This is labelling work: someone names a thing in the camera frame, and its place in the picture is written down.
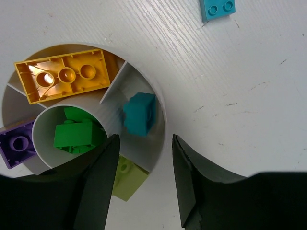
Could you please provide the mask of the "green lego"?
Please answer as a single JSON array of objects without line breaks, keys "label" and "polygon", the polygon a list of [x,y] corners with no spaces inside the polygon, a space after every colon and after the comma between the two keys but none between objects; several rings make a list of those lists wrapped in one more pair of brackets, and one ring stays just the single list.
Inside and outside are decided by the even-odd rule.
[{"label": "green lego", "polygon": [[70,154],[83,154],[101,145],[106,138],[105,131],[91,119],[66,120],[56,125],[53,147]]}]

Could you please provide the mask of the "orange long lego brick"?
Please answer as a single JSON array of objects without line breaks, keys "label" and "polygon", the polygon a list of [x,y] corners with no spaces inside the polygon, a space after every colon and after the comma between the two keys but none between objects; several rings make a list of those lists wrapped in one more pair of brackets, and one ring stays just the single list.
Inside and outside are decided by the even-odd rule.
[{"label": "orange long lego brick", "polygon": [[116,61],[101,49],[16,62],[30,104],[107,88],[117,74]]}]

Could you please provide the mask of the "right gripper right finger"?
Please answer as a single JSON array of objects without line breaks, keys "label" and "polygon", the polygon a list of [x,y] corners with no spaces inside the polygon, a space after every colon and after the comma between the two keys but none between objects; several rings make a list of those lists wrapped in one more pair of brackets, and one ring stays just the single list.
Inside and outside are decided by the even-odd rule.
[{"label": "right gripper right finger", "polygon": [[244,177],[172,138],[182,228],[186,230],[304,230],[307,174],[261,172]]}]

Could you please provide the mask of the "green lego brick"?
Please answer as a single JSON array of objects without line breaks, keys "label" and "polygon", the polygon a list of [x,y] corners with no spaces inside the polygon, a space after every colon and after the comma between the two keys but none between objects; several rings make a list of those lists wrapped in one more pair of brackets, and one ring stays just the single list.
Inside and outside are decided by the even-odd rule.
[{"label": "green lego brick", "polygon": [[82,122],[84,119],[90,119],[96,123],[98,122],[93,115],[77,107],[66,107],[64,108],[64,113],[68,120],[73,120],[75,122]]}]

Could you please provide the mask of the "small cyan lego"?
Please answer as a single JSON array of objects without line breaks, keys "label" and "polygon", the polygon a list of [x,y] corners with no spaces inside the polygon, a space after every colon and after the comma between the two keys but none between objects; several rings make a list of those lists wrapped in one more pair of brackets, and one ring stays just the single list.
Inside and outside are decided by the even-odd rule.
[{"label": "small cyan lego", "polygon": [[127,132],[145,137],[156,122],[156,96],[138,92],[123,106],[124,127]]}]

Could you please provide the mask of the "lime lego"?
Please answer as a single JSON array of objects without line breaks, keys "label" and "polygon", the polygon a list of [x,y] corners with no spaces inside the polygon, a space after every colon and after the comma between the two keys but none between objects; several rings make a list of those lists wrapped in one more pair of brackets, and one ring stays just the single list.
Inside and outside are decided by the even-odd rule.
[{"label": "lime lego", "polygon": [[123,201],[128,201],[148,175],[148,171],[120,155],[112,195]]}]

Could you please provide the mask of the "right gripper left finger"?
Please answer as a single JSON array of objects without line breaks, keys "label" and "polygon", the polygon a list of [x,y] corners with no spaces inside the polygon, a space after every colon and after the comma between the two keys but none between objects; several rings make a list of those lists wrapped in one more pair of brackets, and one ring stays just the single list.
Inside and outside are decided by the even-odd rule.
[{"label": "right gripper left finger", "polygon": [[105,228],[120,149],[118,135],[40,175],[0,178],[3,230]]}]

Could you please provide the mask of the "purple lego brick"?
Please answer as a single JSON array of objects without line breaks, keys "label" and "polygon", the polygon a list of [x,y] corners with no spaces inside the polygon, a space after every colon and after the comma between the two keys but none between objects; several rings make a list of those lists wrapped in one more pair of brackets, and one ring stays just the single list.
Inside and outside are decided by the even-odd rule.
[{"label": "purple lego brick", "polygon": [[20,121],[0,129],[0,155],[8,169],[36,156],[32,141],[34,121]]}]

